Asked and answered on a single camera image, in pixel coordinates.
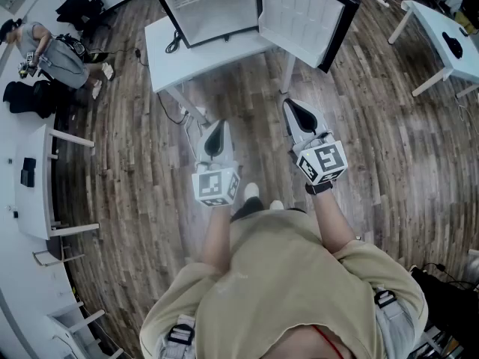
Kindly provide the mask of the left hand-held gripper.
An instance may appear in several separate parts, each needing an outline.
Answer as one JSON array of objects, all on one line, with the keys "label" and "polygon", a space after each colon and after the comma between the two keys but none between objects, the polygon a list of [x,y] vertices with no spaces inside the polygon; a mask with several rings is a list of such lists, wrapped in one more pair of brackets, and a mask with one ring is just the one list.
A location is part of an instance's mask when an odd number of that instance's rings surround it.
[{"label": "left hand-held gripper", "polygon": [[195,172],[192,174],[195,199],[208,207],[233,204],[240,176],[229,123],[218,120],[208,127],[195,152]]}]

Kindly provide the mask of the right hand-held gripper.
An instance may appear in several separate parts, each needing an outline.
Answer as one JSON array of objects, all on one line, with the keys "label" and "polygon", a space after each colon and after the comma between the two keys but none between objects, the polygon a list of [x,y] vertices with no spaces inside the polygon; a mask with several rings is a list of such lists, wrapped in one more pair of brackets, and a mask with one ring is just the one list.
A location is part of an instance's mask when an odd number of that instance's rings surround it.
[{"label": "right hand-held gripper", "polygon": [[286,98],[283,114],[292,139],[290,155],[308,184],[336,180],[348,168],[343,145],[335,140],[323,114],[301,100]]}]

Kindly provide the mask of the person's left forearm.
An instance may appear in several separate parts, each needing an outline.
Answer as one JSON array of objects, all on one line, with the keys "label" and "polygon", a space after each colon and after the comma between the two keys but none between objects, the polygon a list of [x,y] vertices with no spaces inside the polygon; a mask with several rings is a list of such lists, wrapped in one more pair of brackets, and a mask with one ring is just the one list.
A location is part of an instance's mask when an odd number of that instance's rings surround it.
[{"label": "person's left forearm", "polygon": [[222,274],[231,262],[231,206],[213,207],[201,251],[201,262]]}]

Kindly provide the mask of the person's right forearm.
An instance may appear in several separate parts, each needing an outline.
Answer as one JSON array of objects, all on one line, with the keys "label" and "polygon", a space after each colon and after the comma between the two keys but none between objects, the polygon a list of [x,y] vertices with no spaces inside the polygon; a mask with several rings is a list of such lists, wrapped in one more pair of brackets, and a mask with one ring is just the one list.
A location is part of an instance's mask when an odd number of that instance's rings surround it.
[{"label": "person's right forearm", "polygon": [[323,246],[329,253],[335,254],[357,240],[331,189],[314,195],[312,200]]}]

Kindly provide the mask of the open white refrigerator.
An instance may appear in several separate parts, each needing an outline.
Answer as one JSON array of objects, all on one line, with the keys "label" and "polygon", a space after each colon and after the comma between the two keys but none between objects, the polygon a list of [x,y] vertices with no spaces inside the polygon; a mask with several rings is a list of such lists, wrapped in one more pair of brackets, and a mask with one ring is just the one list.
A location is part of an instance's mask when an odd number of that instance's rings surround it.
[{"label": "open white refrigerator", "polygon": [[186,47],[258,29],[261,0],[202,0],[175,8],[174,0],[159,0]]}]

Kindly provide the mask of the white power strip with plugs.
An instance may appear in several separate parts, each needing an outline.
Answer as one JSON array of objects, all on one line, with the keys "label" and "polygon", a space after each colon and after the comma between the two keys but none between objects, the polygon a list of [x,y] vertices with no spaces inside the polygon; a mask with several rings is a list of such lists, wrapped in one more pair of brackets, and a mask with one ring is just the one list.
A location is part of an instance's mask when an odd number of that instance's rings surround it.
[{"label": "white power strip with plugs", "polygon": [[[180,113],[184,116],[183,118],[183,125],[186,126],[187,124],[191,124],[192,122],[196,122],[200,126],[208,126],[201,124],[199,119],[192,115],[189,111],[187,111],[182,105],[179,105]],[[202,117],[206,118],[207,110],[204,107],[196,106],[196,109],[199,111]]]}]

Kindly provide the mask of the black trouser leg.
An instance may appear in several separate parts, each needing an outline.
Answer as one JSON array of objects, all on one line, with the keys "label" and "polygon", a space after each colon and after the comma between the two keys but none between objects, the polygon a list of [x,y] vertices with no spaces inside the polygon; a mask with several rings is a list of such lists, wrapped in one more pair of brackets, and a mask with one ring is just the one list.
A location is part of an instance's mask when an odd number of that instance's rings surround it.
[{"label": "black trouser leg", "polygon": [[231,217],[231,223],[247,217],[255,212],[264,210],[264,205],[259,197],[250,197],[244,202],[242,207],[238,209]]}]

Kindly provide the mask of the black wristwatch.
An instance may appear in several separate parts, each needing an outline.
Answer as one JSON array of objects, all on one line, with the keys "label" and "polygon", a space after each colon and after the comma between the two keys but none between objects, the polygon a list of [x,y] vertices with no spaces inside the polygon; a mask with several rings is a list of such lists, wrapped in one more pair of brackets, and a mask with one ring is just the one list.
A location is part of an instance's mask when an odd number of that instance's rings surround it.
[{"label": "black wristwatch", "polygon": [[327,190],[330,190],[330,189],[332,189],[332,184],[331,184],[330,181],[322,182],[322,183],[317,184],[317,185],[311,185],[311,184],[308,184],[308,183],[305,184],[305,190],[311,196],[321,194],[321,193],[323,193]]}]

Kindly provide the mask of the beige shirt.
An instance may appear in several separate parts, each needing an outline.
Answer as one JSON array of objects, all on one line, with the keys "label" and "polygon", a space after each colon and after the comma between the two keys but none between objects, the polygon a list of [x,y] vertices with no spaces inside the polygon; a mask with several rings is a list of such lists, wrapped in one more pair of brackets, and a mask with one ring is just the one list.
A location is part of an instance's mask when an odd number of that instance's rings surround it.
[{"label": "beige shirt", "polygon": [[180,315],[195,318],[197,359],[260,359],[291,328],[319,325],[356,359],[387,359],[375,290],[391,290],[412,317],[415,341],[428,307],[411,274],[376,246],[349,242],[335,254],[311,217],[295,210],[256,212],[231,225],[231,263],[220,273],[190,263],[141,327],[146,359]]}]

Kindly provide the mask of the white table with black object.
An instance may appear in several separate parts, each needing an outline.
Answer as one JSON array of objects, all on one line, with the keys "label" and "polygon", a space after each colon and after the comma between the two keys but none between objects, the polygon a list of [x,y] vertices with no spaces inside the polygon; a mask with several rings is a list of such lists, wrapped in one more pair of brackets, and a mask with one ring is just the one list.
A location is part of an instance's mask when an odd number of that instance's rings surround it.
[{"label": "white table with black object", "polygon": [[[426,82],[412,91],[413,96],[418,96],[439,81],[445,81],[450,76],[471,82],[472,85],[456,94],[459,99],[466,94],[479,89],[479,50],[472,39],[463,31],[463,27],[445,15],[428,8],[413,0],[401,2],[401,8],[406,12],[398,26],[388,38],[388,43],[393,44],[403,32],[406,24],[415,16],[427,36],[438,52],[443,68]],[[453,55],[446,42],[446,37],[455,38],[462,46],[463,55],[457,58]]]}]

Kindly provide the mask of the black handheld object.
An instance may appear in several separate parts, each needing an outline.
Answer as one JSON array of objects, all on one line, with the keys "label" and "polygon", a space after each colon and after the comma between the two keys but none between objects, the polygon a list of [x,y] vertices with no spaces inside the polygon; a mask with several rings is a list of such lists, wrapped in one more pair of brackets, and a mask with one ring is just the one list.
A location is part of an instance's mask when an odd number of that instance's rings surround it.
[{"label": "black handheld object", "polygon": [[450,37],[446,32],[442,32],[442,37],[444,38],[448,48],[452,52],[452,54],[457,58],[461,59],[463,56],[463,48],[459,40],[455,37]]}]

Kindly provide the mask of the black bag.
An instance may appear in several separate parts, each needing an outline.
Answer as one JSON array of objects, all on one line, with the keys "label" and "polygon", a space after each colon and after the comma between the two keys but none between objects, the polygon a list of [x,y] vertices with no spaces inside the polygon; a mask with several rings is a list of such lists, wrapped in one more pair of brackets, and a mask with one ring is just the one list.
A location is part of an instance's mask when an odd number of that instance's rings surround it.
[{"label": "black bag", "polygon": [[33,112],[45,119],[56,112],[52,92],[48,81],[40,80],[32,86],[23,82],[10,82],[4,89],[3,101],[8,104],[12,114]]}]

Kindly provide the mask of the black flat box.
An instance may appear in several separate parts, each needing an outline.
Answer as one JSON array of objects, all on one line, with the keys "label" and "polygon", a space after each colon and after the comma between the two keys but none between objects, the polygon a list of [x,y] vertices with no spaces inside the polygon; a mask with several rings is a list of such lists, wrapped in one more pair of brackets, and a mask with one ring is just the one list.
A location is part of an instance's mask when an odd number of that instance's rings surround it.
[{"label": "black flat box", "polygon": [[33,188],[35,186],[36,163],[37,160],[35,158],[25,157],[23,159],[20,183],[27,188]]}]

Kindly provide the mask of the white side desk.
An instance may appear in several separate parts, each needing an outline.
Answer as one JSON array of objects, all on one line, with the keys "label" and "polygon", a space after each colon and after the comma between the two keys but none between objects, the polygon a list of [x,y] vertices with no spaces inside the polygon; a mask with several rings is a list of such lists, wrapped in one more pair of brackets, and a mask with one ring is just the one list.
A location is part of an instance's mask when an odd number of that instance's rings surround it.
[{"label": "white side desk", "polygon": [[[58,157],[52,153],[54,138],[84,147],[95,147],[93,141],[55,130],[47,125],[41,126],[17,144],[13,163],[15,194],[13,207],[18,212],[16,219],[18,228],[21,233],[44,240],[100,228],[98,223],[61,227],[61,223],[55,220],[52,200],[51,161]],[[35,160],[34,185],[32,187],[27,187],[20,182],[21,170],[26,158]]]}]

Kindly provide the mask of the black equipment pile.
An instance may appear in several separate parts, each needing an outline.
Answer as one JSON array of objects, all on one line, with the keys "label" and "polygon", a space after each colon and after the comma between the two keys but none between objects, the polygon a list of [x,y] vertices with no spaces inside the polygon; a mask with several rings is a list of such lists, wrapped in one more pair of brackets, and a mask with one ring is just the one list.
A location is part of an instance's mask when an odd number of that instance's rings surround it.
[{"label": "black equipment pile", "polygon": [[466,283],[442,282],[417,266],[410,273],[425,295],[429,321],[459,342],[465,359],[479,359],[479,293]]}]

